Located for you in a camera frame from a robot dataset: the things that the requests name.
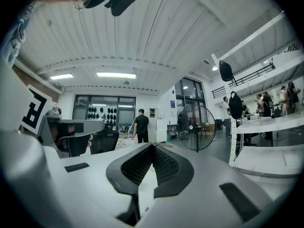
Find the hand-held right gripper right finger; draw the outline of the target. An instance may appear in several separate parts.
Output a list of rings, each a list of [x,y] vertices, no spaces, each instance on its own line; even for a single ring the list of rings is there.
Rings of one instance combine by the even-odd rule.
[[[141,228],[236,228],[244,222],[220,186],[234,184],[262,211],[272,204],[255,182],[210,155],[174,146],[171,151],[188,159],[194,168],[190,184],[177,196],[157,198],[141,219]]]

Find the white shelving unit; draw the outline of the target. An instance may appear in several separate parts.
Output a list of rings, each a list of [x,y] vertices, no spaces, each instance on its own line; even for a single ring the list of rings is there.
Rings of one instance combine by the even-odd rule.
[[[210,85],[211,103],[221,106],[221,98],[214,99],[213,90],[225,87],[224,96],[232,91],[245,101],[251,117],[232,121],[232,143],[229,165],[250,175],[266,177],[294,177],[304,166],[304,107],[294,109],[285,102],[283,93],[293,83],[302,95],[304,78],[304,48],[284,12],[280,12],[228,52],[212,55],[214,66],[222,60],[231,66],[235,79],[257,71],[270,63],[275,69],[242,85],[229,88],[220,72]],[[263,117],[255,102],[257,94],[268,92],[273,102],[271,117]]]

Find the white cabinet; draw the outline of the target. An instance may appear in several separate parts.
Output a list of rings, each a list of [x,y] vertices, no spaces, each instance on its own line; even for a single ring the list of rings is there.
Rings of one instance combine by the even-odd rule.
[[[157,140],[157,108],[149,109],[149,124],[148,124],[148,132],[149,132],[149,140],[150,142],[155,142]]]

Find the black office chair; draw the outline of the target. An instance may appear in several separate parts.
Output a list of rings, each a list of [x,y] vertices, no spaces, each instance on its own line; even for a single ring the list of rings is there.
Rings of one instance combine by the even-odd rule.
[[[114,151],[119,138],[119,132],[112,129],[111,125],[106,124],[105,128],[93,134],[91,140],[91,154],[99,154]]]

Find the person's light blue shirt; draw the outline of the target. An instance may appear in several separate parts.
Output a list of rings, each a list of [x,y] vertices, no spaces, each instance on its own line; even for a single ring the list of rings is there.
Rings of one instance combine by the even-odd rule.
[[[26,39],[25,30],[30,16],[34,10],[36,1],[29,2],[15,17],[12,26],[0,43],[0,66],[12,67],[19,55],[21,44]]]

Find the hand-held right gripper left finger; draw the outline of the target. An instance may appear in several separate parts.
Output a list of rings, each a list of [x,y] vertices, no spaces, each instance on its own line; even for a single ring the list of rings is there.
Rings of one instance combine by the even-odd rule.
[[[59,158],[55,149],[44,147],[57,195],[75,228],[132,228],[124,222],[130,214],[131,196],[118,193],[106,177],[107,166],[138,150],[141,144],[111,152]]]

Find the black floor fan stand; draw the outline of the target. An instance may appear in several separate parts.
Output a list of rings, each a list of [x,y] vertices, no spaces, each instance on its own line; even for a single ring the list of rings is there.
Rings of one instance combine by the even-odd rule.
[[[178,137],[182,144],[195,152],[206,149],[216,135],[212,113],[196,102],[187,102],[178,112]]]

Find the black hanging bag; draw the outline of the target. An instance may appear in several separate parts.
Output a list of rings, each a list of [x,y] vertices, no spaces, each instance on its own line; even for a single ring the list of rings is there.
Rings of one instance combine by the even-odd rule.
[[[219,61],[219,72],[224,82],[229,82],[234,79],[231,66],[222,60]]]
[[[242,101],[234,91],[232,91],[230,94],[229,110],[233,119],[238,120],[242,117]]]

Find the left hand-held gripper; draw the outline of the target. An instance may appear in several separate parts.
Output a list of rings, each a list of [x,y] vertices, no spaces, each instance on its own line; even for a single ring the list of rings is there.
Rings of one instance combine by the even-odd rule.
[[[103,130],[105,123],[59,119],[51,97],[32,85],[24,85],[10,67],[0,66],[0,131],[4,133],[0,151],[9,147],[8,141],[13,140],[9,133],[20,126],[41,144],[64,150],[65,143],[83,148],[84,136]]]

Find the black mezzanine railing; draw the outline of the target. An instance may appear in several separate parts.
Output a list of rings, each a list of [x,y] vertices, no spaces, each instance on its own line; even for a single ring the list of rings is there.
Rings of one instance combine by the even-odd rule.
[[[260,76],[262,76],[263,74],[266,74],[270,71],[273,71],[275,69],[275,65],[273,63],[270,63],[269,65],[257,70],[257,71],[254,71],[246,76],[243,76],[241,78],[238,78],[238,79],[233,79],[232,82],[230,82],[228,85],[229,85],[229,88],[233,88],[233,87],[236,87],[236,86],[240,86],[246,82],[249,82],[255,78],[258,78]],[[213,95],[213,98],[214,99],[217,99],[217,98],[221,98],[225,95],[226,93],[226,90],[225,90],[225,87],[222,86],[220,88],[217,88],[212,92],[212,95]]]

